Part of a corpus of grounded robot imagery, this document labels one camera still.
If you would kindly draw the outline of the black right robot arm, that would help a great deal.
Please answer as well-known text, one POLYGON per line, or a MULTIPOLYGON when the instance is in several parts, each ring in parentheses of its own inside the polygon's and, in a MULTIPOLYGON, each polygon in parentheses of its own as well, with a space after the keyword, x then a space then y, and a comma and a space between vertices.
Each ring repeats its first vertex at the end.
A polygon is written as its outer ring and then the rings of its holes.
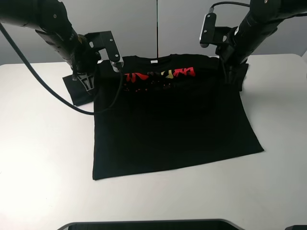
POLYGON ((307 15, 305 0, 251 0, 249 4, 222 1, 211 6, 232 4, 249 7, 249 12, 237 28, 226 35, 223 45, 217 47, 225 83, 231 83, 230 69, 244 64, 254 50, 275 33, 284 20, 307 15))

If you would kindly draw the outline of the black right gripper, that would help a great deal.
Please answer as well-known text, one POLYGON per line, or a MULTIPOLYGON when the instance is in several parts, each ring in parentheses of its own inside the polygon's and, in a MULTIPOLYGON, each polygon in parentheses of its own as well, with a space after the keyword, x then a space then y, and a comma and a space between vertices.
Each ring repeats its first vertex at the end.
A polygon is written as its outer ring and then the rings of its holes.
POLYGON ((247 57, 241 56, 235 42, 236 27, 215 27, 214 35, 217 36, 218 44, 216 45, 216 54, 226 64, 225 72, 227 75, 227 83, 232 85, 243 85, 248 66, 240 66, 246 64, 247 57))

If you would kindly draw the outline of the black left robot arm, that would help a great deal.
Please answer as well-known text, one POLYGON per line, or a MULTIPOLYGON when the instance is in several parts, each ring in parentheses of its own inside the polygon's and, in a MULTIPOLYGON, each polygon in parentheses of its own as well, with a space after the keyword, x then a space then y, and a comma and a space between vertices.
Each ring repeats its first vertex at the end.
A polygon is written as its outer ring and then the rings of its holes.
POLYGON ((66 61, 72 79, 88 93, 94 91, 94 71, 100 55, 84 35, 73 29, 63 2, 59 0, 1 0, 1 23, 27 27, 35 32, 66 61))

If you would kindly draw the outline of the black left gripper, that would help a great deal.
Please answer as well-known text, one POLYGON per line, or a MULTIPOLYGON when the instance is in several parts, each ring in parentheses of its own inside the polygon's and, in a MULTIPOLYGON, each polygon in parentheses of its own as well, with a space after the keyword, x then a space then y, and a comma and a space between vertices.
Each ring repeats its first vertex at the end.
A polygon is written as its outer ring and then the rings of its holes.
POLYGON ((100 59, 99 52, 89 45, 84 35, 79 34, 76 46, 71 51, 71 69, 73 74, 78 74, 78 80, 91 96, 95 93, 94 70, 100 59))

